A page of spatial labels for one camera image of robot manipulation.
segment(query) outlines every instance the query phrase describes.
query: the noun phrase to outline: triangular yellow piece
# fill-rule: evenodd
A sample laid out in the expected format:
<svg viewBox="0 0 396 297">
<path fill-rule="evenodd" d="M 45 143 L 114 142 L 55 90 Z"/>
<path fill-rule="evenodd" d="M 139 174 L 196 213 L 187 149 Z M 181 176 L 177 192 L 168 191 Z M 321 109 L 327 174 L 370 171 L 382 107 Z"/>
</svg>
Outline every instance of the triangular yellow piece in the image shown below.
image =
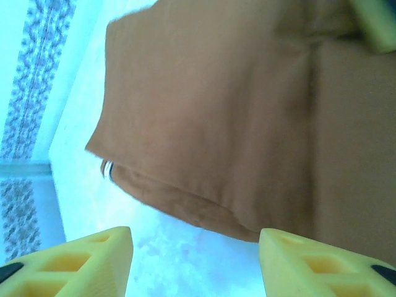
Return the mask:
<svg viewBox="0 0 396 297">
<path fill-rule="evenodd" d="M 396 296 L 382 261 L 275 229 L 261 231 L 259 250 L 267 297 Z"/>
<path fill-rule="evenodd" d="M 24 266 L 0 284 L 0 296 L 124 297 L 132 253 L 128 227 L 34 252 L 5 265 Z"/>
</svg>

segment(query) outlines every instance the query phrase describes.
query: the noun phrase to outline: decorative tile border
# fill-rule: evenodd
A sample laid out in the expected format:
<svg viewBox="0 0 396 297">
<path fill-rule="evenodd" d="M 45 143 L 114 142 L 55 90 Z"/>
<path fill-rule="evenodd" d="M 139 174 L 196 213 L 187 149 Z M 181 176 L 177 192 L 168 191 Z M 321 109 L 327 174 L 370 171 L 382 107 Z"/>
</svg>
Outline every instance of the decorative tile border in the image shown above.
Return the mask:
<svg viewBox="0 0 396 297">
<path fill-rule="evenodd" d="M 3 181 L 0 193 L 7 261 L 37 251 L 41 242 L 32 181 Z"/>
<path fill-rule="evenodd" d="M 29 0 L 1 141 L 0 159 L 31 159 L 76 0 Z M 37 251 L 40 231 L 32 181 L 0 183 L 7 260 Z"/>
<path fill-rule="evenodd" d="M 75 0 L 30 0 L 19 51 L 0 158 L 32 157 Z"/>
</svg>

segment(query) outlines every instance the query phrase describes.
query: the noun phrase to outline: black tip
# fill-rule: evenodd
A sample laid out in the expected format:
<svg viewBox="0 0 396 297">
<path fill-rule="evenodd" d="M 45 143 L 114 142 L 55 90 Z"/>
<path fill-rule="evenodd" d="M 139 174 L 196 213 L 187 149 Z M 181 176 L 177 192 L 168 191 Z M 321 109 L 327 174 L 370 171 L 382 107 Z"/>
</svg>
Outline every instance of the black tip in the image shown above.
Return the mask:
<svg viewBox="0 0 396 297">
<path fill-rule="evenodd" d="M 8 278 L 13 276 L 18 270 L 24 266 L 23 263 L 12 263 L 3 267 L 0 267 L 0 284 L 5 282 Z"/>
<path fill-rule="evenodd" d="M 372 265 L 371 268 L 374 269 L 380 276 L 392 283 L 393 286 L 396 286 L 396 270 L 381 265 Z"/>
</svg>

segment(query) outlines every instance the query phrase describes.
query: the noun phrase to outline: brown cloth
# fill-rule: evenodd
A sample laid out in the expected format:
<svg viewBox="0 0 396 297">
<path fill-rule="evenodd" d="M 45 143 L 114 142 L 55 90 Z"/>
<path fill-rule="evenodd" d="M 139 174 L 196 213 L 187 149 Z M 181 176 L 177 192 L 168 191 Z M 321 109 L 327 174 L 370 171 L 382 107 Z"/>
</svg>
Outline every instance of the brown cloth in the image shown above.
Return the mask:
<svg viewBox="0 0 396 297">
<path fill-rule="evenodd" d="M 396 56 L 357 32 L 347 0 L 159 0 L 108 26 L 87 149 L 195 226 L 396 264 Z"/>
</svg>

